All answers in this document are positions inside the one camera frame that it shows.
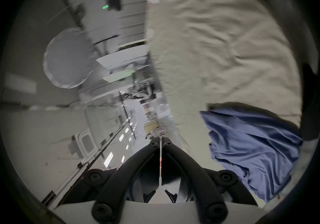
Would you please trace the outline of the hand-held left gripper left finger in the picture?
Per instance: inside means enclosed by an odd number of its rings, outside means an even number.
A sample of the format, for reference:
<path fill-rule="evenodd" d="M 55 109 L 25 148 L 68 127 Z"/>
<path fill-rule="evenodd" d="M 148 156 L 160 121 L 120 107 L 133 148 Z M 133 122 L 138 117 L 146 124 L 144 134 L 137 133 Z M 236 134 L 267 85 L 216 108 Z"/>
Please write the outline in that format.
<path fill-rule="evenodd" d="M 149 203 L 160 185 L 161 140 L 128 158 L 118 168 L 86 171 L 60 202 L 64 222 L 119 222 L 126 201 Z"/>

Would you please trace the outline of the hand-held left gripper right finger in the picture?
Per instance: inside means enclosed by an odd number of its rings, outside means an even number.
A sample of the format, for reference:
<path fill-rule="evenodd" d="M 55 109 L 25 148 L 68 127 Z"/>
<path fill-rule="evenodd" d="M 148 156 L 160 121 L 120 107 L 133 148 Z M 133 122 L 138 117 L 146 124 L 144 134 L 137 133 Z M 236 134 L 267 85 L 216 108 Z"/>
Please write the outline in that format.
<path fill-rule="evenodd" d="M 202 168 L 167 137 L 162 137 L 162 187 L 172 203 L 194 201 L 200 222 L 225 221 L 231 215 L 225 199 L 258 209 L 234 172 Z"/>

